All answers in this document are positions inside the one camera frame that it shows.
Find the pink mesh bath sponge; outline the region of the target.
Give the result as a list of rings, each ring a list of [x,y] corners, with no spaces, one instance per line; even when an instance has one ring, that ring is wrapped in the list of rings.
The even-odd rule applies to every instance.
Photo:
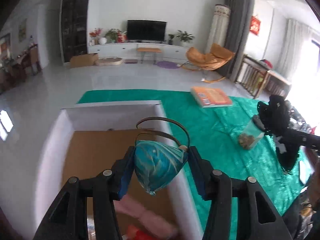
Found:
[[[117,213],[137,219],[148,232],[159,239],[171,239],[178,235],[178,228],[163,217],[148,210],[143,204],[126,194],[121,200],[114,201]]]

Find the orange lounge chair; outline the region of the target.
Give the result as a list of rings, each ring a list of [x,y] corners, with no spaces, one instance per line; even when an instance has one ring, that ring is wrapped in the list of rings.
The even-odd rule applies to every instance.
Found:
[[[235,56],[235,53],[213,43],[208,53],[201,53],[195,47],[191,47],[186,52],[187,62],[181,64],[181,67],[190,71],[201,71],[205,73],[214,72],[223,67]]]

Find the dark display cabinet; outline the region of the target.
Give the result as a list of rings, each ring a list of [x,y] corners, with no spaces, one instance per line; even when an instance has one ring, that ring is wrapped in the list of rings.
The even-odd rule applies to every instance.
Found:
[[[88,0],[62,0],[61,46],[63,61],[87,53]]]

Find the green satin tablecloth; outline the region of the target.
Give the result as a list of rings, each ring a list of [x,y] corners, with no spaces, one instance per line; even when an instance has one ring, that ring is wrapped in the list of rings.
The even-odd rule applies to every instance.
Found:
[[[180,142],[189,140],[200,156],[229,177],[246,179],[253,176],[263,187],[274,206],[285,216],[294,239],[303,239],[311,229],[309,217],[294,204],[304,186],[299,166],[286,173],[277,159],[274,141],[263,137],[251,150],[243,149],[238,137],[252,116],[257,114],[257,101],[232,98],[229,107],[203,108],[189,92],[126,89],[90,90],[80,103],[158,100],[168,118],[175,120],[171,131]]]

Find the black beaded mesh cloth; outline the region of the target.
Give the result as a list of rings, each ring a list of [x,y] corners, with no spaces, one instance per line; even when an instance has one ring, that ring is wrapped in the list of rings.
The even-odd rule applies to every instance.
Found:
[[[300,146],[285,135],[290,123],[286,100],[282,96],[271,95],[268,103],[257,103],[257,111],[265,135],[271,136],[275,143],[276,156],[282,171],[290,174],[299,157]]]

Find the cardboard box on floor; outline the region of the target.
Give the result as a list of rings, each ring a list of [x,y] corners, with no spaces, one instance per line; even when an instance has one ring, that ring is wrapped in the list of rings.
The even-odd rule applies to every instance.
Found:
[[[70,60],[70,67],[79,68],[93,66],[97,60],[99,60],[98,53],[73,56]]]

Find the red soft cloth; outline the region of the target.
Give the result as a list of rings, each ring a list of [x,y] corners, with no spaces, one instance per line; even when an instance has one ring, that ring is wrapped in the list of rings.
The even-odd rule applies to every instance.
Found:
[[[148,233],[140,230],[134,225],[129,225],[127,228],[127,239],[130,240],[157,240],[156,237],[149,235]]]

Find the grey curtain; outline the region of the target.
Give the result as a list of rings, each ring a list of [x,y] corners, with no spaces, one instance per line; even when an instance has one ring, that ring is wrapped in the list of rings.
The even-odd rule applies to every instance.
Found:
[[[221,68],[221,74],[235,81],[249,34],[254,0],[225,0],[225,5],[230,8],[231,14],[224,47],[232,51],[234,57]]]

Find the white tv cabinet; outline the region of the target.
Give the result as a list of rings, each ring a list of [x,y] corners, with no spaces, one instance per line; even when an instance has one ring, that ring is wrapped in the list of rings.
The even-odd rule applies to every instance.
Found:
[[[89,54],[97,53],[100,58],[121,57],[138,60],[186,61],[189,48],[157,43],[107,43],[88,46]]]

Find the red flower vase arrangement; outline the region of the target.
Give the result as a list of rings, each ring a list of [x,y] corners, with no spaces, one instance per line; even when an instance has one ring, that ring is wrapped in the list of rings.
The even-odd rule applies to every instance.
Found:
[[[95,28],[93,31],[89,33],[91,38],[91,45],[94,46],[96,44],[97,39],[99,38],[101,32],[103,31],[102,28]]]

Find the wooden railing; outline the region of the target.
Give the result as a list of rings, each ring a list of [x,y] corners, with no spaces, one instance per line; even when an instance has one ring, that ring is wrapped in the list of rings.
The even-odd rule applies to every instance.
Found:
[[[265,61],[255,60],[246,54],[242,57],[235,82],[254,99],[259,98],[264,90],[286,98],[291,90],[289,80],[270,68]]]

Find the teal triangular sachet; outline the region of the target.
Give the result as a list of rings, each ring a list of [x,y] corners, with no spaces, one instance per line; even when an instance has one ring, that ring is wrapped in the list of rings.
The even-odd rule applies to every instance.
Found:
[[[162,131],[143,129],[139,133],[139,135],[156,135],[170,139],[177,145],[174,147],[159,141],[135,140],[135,173],[140,185],[152,196],[170,184],[179,174],[188,160],[187,151],[190,147],[190,137],[187,130],[175,120],[151,116],[140,120],[136,125],[139,126],[143,122],[154,120],[165,121],[178,126],[185,133],[187,144],[180,143],[173,135]]]

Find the small wooden bench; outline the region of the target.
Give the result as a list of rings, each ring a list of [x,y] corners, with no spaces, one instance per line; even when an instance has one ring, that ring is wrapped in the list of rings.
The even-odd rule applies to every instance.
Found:
[[[161,49],[152,48],[152,47],[138,47],[136,51],[141,53],[141,63],[144,62],[144,56],[146,55],[146,53],[151,53],[153,55],[153,63],[155,64],[157,62],[156,60],[157,54],[162,53]]]

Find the orange book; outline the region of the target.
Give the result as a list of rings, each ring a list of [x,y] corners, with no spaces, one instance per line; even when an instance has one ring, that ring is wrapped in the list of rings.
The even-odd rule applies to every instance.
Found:
[[[192,87],[190,93],[202,108],[227,107],[232,100],[218,88]]]

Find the clear jar black lid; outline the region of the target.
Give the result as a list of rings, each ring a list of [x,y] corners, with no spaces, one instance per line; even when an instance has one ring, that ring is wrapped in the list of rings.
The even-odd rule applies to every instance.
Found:
[[[252,149],[265,134],[265,126],[258,115],[253,115],[238,136],[238,143],[245,150]]]

